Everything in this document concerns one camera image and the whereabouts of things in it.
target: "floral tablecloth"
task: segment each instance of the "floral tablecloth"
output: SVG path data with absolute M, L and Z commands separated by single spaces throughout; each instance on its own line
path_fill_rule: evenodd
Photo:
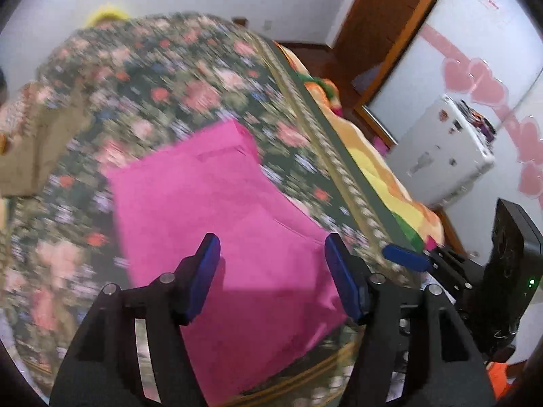
M 251 131 L 262 171 L 294 204 L 339 232 L 372 269 L 417 286 L 415 277 L 381 257 L 387 243 L 409 246 L 407 239 L 273 42 L 195 13 L 123 21 L 76 32 L 37 70 L 32 85 L 35 96 L 26 101 L 45 111 L 69 105 L 79 90 L 93 113 L 43 189 L 10 200 L 2 233 L 2 301 L 15 339 L 12 353 L 45 395 L 100 289 L 109 282 L 131 286 L 104 172 L 218 120 L 236 118 Z M 0 124 L 10 123 L 19 140 L 25 127 L 13 122 L 25 120 L 13 106 L 0 114 Z M 156 398 L 145 330 L 137 332 L 146 393 Z M 338 327 L 231 404 L 336 402 L 357 338 L 356 327 Z

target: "folded pink fabric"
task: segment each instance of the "folded pink fabric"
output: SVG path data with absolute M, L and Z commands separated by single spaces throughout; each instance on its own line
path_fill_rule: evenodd
M 173 271 L 203 236 L 222 259 L 183 337 L 211 405 L 228 401 L 314 347 L 345 314 L 324 260 L 326 232 L 262 174 L 235 121 L 108 173 L 135 286 Z

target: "metal bolt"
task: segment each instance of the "metal bolt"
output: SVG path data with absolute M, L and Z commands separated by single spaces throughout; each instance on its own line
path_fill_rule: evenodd
M 383 284 L 387 281 L 385 279 L 385 276 L 383 274 L 379 274 L 378 272 L 375 274 L 370 275 L 370 281 L 374 284 Z
M 173 275 L 171 272 L 167 272 L 162 274 L 158 279 L 161 283 L 168 284 L 175 280 L 175 275 Z
M 102 292 L 104 292 L 105 295 L 113 295 L 117 292 L 117 285 L 115 283 L 107 284 L 104 286 L 104 289 L 102 289 Z
M 433 295 L 440 295 L 443 293 L 443 288 L 435 283 L 428 285 L 428 291 L 432 293 Z

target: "pink heart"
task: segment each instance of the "pink heart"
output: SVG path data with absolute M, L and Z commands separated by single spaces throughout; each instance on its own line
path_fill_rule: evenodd
M 525 118 L 520 123 L 520 138 L 517 142 L 520 162 L 543 164 L 543 141 L 540 139 L 539 126 L 533 118 Z
M 467 64 L 461 64 L 456 59 L 445 59 L 442 72 L 447 91 L 467 93 L 473 86 L 474 80 L 468 72 Z
M 506 103 L 507 88 L 493 77 L 492 71 L 482 59 L 472 59 L 468 66 L 468 73 L 474 80 L 474 88 L 471 92 L 473 102 L 491 107 Z
M 543 172 L 532 162 L 527 162 L 520 173 L 519 191 L 528 197 L 538 197 L 543 193 Z

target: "white mini fridge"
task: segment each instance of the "white mini fridge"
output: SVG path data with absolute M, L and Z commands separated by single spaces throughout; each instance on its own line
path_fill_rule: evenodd
M 445 207 L 494 165 L 492 145 L 444 95 L 404 134 L 386 161 L 412 199 Z

